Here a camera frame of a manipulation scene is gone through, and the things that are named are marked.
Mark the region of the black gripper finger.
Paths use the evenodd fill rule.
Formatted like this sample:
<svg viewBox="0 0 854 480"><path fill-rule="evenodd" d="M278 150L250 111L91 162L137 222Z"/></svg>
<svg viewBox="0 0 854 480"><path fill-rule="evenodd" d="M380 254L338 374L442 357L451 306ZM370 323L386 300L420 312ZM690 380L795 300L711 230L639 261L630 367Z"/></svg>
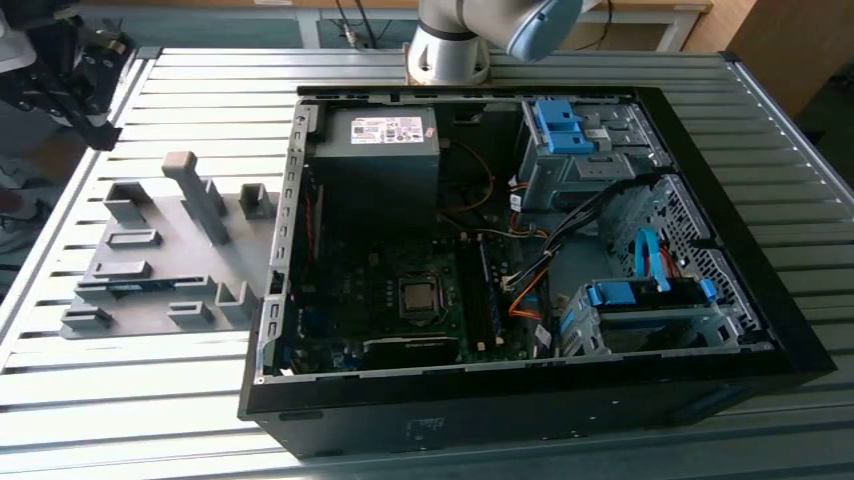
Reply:
<svg viewBox="0 0 854 480"><path fill-rule="evenodd" d="M65 113L65 120L69 127L79 134L85 144L92 149L99 149L101 145L100 122L101 115L97 111L73 107Z"/></svg>
<svg viewBox="0 0 854 480"><path fill-rule="evenodd" d="M109 120L109 113L105 112L99 116L101 125L99 126L99 138L100 138L100 150L112 150L115 148L119 136L121 134L121 128L116 127Z"/></svg>

